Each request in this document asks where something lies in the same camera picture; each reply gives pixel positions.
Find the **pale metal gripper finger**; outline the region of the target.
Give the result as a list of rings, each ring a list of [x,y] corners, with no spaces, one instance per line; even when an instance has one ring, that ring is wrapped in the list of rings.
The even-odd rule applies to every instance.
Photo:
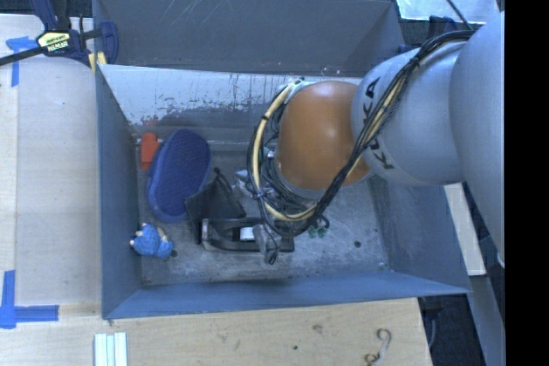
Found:
[[[202,221],[202,228],[209,228],[213,230],[229,230],[239,229],[241,227],[240,219],[204,219]]]
[[[207,251],[239,251],[240,242],[225,239],[202,240],[202,246]]]

